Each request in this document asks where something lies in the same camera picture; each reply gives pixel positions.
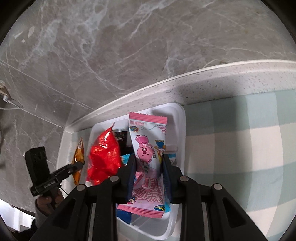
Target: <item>plastic container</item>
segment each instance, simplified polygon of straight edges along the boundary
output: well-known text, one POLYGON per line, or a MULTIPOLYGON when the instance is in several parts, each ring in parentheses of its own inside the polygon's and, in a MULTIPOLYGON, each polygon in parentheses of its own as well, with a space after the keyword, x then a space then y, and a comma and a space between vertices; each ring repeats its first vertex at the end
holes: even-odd
MULTIPOLYGON (((149 115, 166 116, 168 118, 167 134, 165 138, 166 147, 169 151, 176 151, 177 166, 183 172, 186 137, 186 121, 183 107, 177 103, 168 103, 137 112, 149 115)), ((115 123, 113 127, 113 130, 115 131, 128 130, 128 117, 129 115, 124 115, 93 126, 86 150, 86 161, 88 161, 89 151, 95 139, 104 130, 112 126, 113 123, 115 123)), ((150 238, 164 240, 174 231, 178 207, 179 204, 171 205, 171 211, 165 213, 162 218, 147 218, 133 214, 131 224, 125 224, 150 238)))

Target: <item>gray sleeve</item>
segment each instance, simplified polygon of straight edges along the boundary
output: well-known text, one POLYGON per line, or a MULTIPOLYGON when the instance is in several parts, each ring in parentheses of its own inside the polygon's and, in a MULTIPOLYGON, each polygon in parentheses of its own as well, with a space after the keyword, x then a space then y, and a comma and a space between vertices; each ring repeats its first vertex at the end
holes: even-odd
POLYGON ((37 228, 40 228, 41 225, 45 222, 47 219, 47 216, 45 216, 37 207, 37 200, 35 200, 35 224, 37 228))

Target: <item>hand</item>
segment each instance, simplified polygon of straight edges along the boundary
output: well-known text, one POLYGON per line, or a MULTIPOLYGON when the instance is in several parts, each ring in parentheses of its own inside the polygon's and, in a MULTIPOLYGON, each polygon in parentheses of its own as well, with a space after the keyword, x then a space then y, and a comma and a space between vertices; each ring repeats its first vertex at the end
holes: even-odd
MULTIPOLYGON (((64 200, 64 197, 62 196, 62 192, 61 190, 57 190, 57 196, 55 198, 55 202, 56 205, 55 207, 57 207, 62 201, 64 200)), ((52 202, 52 198, 51 197, 45 197, 43 195, 39 196, 39 198, 37 198, 37 208, 40 210, 40 212, 42 212, 44 215, 48 216, 52 213, 52 208, 49 208, 48 205, 50 205, 50 203, 52 202)))

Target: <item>pink beaver character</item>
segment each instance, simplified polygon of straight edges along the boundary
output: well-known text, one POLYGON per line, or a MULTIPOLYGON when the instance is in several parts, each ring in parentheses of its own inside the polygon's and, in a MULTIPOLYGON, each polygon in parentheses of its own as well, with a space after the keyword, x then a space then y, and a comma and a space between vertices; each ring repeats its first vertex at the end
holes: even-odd
POLYGON ((150 163, 155 150, 153 149, 153 146, 148 143, 148 137, 137 135, 135 140, 139 143, 139 149, 137 150, 138 157, 142 161, 150 163))

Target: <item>person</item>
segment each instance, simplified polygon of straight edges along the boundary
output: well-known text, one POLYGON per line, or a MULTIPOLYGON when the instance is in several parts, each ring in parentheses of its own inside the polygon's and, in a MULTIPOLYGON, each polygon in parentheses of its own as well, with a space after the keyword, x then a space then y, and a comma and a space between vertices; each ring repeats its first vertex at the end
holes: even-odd
MULTIPOLYGON (((55 198, 56 207, 64 200, 62 192, 58 189, 57 196, 55 198)), ((24 230, 22 232, 12 232, 17 241, 29 241, 38 228, 45 222, 47 217, 52 213, 50 203, 52 198, 49 196, 40 195, 35 200, 35 219, 32 222, 31 229, 24 230)))

